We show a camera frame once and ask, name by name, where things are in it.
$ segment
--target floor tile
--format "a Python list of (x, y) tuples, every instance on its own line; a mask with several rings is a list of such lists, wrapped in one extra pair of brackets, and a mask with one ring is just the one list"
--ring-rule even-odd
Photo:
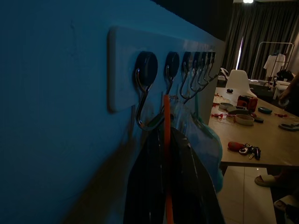
[(231, 170), (231, 171), (235, 171), (235, 172), (238, 172), (238, 173), (243, 174), (243, 173), (244, 173), (244, 168), (245, 168), (245, 167), (233, 167), (233, 166), (228, 166), (227, 171), (228, 171), (228, 170)]
[(254, 179), (248, 175), (244, 179), (244, 224), (275, 224), (270, 188), (256, 185)]
[(245, 167), (245, 176), (256, 178), (259, 175), (267, 175), (267, 168)]
[(243, 223), (243, 204), (233, 202), (226, 198), (219, 198), (223, 216), (236, 223)]
[(227, 169), (223, 179), (223, 188), (219, 192), (218, 197), (243, 205), (244, 174)]
[(224, 217), (225, 224), (240, 224), (235, 222), (234, 220), (231, 220), (230, 218)]

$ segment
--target curtain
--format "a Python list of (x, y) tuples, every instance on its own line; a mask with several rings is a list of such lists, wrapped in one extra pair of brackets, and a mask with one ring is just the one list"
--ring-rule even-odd
[(298, 18), (299, 4), (297, 2), (234, 3), (223, 67), (228, 70), (235, 68), (243, 38), (239, 69), (245, 70), (250, 78), (264, 79), (263, 66), (268, 55), (277, 50), (282, 54), (286, 52), (290, 54), (290, 48), (282, 44), (263, 43), (256, 60), (259, 43), (263, 41), (290, 42)]

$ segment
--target white mounting strip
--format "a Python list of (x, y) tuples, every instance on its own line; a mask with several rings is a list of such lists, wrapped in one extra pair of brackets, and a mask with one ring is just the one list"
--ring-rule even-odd
[(180, 59), (180, 67), (174, 78), (173, 88), (182, 82), (181, 63), (186, 51), (215, 51), (215, 47), (208, 44), (124, 27), (111, 28), (108, 42), (108, 104), (109, 110), (113, 112), (124, 110), (139, 102), (140, 92), (135, 87), (133, 73), (135, 61), (141, 51), (153, 52), (158, 60), (158, 73), (149, 96), (161, 93), (167, 88), (164, 67), (170, 51), (177, 52)]

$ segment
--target wooden table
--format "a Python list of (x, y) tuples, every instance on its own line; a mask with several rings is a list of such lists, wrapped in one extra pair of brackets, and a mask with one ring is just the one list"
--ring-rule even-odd
[[(244, 93), (234, 90), (233, 93), (227, 93), (226, 88), (216, 88), (219, 95), (229, 99), (231, 104), (236, 105), (238, 97)], [(273, 110), (272, 114), (260, 113), (257, 108), (263, 106)], [(221, 164), (226, 166), (288, 166), (299, 167), (299, 132), (289, 132), (278, 127), (281, 123), (299, 122), (299, 118), (276, 107), (261, 99), (258, 99), (256, 115), (264, 119), (264, 123), (254, 122), (253, 126), (243, 126), (234, 123), (233, 119), (219, 119), (211, 117), (209, 126), (219, 135), (223, 156)], [(223, 113), (218, 106), (212, 108), (212, 113)], [(287, 118), (280, 118), (275, 113), (287, 114)], [(244, 156), (238, 152), (228, 150), (228, 143), (236, 141), (240, 143), (249, 143), (260, 147), (261, 159), (249, 159), (249, 155)]]

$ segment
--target white shirt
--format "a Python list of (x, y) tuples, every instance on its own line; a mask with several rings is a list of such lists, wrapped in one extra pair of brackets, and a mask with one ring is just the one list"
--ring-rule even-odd
[(281, 70), (281, 67), (285, 65), (285, 55), (269, 55), (266, 61), (264, 69), (267, 70), (266, 77), (276, 77), (276, 74)]

